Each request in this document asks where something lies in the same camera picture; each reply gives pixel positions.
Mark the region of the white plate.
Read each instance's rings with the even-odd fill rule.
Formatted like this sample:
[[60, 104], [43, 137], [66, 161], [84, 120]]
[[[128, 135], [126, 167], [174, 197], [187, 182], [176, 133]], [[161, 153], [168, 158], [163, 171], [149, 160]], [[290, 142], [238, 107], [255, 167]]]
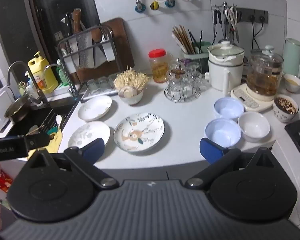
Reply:
[[107, 95], [95, 97], [82, 104], [78, 110], [78, 117], [85, 122], [96, 121], [108, 113], [111, 105], [111, 97]]
[[75, 130], [68, 141], [68, 147], [83, 148], [98, 138], [106, 145], [110, 138], [110, 128], [104, 122], [92, 121]]

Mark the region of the blue plastic bowl front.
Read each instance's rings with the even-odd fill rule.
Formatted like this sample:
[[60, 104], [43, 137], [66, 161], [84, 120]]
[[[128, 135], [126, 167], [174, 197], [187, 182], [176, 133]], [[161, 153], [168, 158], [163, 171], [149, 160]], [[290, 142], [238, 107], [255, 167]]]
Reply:
[[242, 131], [234, 121], [218, 118], [206, 125], [205, 135], [214, 143], [226, 148], [235, 146], [240, 141]]

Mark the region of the blue plastic bowl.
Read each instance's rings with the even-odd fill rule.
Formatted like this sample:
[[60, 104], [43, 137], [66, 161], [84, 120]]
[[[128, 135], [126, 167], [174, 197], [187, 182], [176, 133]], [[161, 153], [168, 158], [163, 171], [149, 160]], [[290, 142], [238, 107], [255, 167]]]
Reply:
[[235, 146], [240, 141], [242, 131], [234, 121], [218, 118], [206, 125], [205, 135], [214, 143], [226, 148]]
[[245, 112], [243, 104], [234, 98], [223, 97], [215, 101], [213, 110], [216, 118], [225, 118], [237, 121]]

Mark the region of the white bowl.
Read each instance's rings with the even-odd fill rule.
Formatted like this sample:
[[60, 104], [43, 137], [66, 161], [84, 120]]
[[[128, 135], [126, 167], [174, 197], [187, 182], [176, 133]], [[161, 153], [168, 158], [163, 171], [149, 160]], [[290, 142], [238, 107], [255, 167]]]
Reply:
[[243, 138], [248, 142], [258, 142], [270, 132], [270, 123], [257, 112], [245, 112], [237, 120]]

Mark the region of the rabbit pattern plate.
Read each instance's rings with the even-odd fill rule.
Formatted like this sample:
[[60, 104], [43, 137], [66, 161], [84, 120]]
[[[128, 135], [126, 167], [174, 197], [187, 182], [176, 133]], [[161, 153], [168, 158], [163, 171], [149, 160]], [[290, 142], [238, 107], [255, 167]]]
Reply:
[[116, 146], [129, 153], [153, 148], [165, 131], [163, 119], [154, 113], [133, 114], [124, 118], [114, 130]]

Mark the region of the white toaster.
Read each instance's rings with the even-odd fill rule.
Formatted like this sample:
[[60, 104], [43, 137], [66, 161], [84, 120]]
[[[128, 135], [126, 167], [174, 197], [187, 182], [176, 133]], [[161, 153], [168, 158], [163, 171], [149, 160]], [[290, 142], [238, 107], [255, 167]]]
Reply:
[[14, 103], [15, 98], [13, 92], [9, 86], [4, 86], [0, 89], [0, 131], [9, 122], [9, 119], [5, 116], [7, 109], [12, 103]]

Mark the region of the half onion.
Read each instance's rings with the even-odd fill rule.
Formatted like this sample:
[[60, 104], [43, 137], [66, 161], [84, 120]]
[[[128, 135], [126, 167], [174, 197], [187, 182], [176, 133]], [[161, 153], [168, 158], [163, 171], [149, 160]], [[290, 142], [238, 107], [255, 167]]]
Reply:
[[133, 86], [125, 86], [119, 90], [118, 95], [122, 98], [133, 98], [138, 95], [138, 90]]

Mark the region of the yellow detergent bottle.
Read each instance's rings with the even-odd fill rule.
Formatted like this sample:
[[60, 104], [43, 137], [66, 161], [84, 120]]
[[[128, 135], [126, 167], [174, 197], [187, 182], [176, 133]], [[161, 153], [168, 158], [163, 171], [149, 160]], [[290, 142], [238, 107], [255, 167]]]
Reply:
[[34, 54], [34, 58], [28, 62], [28, 67], [38, 85], [44, 94], [52, 93], [58, 86], [58, 81], [49, 67], [49, 62], [46, 58], [42, 57], [40, 52]]

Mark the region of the white electric pot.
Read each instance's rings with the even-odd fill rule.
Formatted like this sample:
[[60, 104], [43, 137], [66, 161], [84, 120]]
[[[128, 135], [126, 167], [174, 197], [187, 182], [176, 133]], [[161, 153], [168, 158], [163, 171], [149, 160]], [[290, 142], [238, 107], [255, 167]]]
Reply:
[[222, 41], [211, 45], [208, 51], [208, 71], [205, 79], [211, 87], [228, 96], [230, 91], [241, 84], [244, 49], [231, 44], [230, 41]]

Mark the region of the black knife rack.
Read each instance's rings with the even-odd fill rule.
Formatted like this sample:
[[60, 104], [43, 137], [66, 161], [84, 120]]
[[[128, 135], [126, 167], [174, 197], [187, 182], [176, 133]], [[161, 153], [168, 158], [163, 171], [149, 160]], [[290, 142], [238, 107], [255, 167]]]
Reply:
[[111, 58], [116, 62], [118, 71], [122, 70], [122, 64], [117, 54], [113, 30], [108, 25], [95, 25], [84, 31], [78, 31], [73, 34], [71, 22], [65, 23], [64, 39], [57, 46], [58, 55], [62, 63], [62, 70], [65, 71], [67, 81], [69, 83], [69, 92], [74, 97], [79, 97], [80, 89], [77, 89], [74, 81], [71, 79], [72, 73], [76, 73], [79, 69], [87, 69], [96, 67], [95, 48], [100, 48], [106, 44], [110, 45]]

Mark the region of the small cup with liquid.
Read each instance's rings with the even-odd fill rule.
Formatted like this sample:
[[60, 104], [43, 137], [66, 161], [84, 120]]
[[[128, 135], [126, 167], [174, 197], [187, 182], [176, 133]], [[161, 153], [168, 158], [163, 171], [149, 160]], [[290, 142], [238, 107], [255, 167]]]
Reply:
[[300, 89], [300, 79], [291, 74], [284, 75], [285, 88], [291, 93], [295, 93]]

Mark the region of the wooden cutting board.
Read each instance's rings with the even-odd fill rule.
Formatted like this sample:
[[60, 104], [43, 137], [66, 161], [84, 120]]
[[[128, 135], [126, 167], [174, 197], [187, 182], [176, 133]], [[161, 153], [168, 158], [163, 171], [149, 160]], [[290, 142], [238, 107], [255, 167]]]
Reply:
[[[125, 29], [125, 21], [120, 18], [114, 18], [112, 20], [103, 22], [102, 25], [110, 27], [113, 31], [114, 45], [117, 55], [119, 56], [119, 62], [121, 63], [123, 70], [134, 68], [133, 54], [130, 48], [129, 40]], [[90, 79], [97, 79], [102, 76], [109, 76], [119, 72], [116, 61], [106, 61], [97, 68], [83, 68], [77, 72], [70, 74], [70, 78], [75, 84], [79, 82], [84, 83]]]

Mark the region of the red lid jar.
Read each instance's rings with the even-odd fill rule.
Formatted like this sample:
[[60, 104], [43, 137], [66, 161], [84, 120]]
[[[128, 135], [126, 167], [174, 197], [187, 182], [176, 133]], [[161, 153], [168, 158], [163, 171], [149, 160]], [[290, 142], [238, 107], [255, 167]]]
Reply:
[[168, 72], [168, 59], [166, 50], [154, 49], [148, 53], [149, 62], [152, 70], [153, 80], [156, 83], [165, 83]]

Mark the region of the scissors on hook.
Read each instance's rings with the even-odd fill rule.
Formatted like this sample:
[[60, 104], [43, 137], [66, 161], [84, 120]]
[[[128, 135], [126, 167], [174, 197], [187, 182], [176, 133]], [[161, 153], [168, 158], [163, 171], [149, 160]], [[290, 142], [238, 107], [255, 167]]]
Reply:
[[225, 10], [225, 16], [231, 25], [230, 31], [233, 33], [234, 38], [239, 42], [239, 33], [237, 30], [238, 13], [235, 6], [228, 7]]

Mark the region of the black wall socket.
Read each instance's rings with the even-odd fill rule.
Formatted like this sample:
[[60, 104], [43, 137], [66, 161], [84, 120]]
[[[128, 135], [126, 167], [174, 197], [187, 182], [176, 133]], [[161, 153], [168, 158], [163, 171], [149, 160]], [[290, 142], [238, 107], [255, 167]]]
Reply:
[[238, 12], [238, 21], [247, 23], [268, 23], [268, 12], [265, 10], [236, 8]]

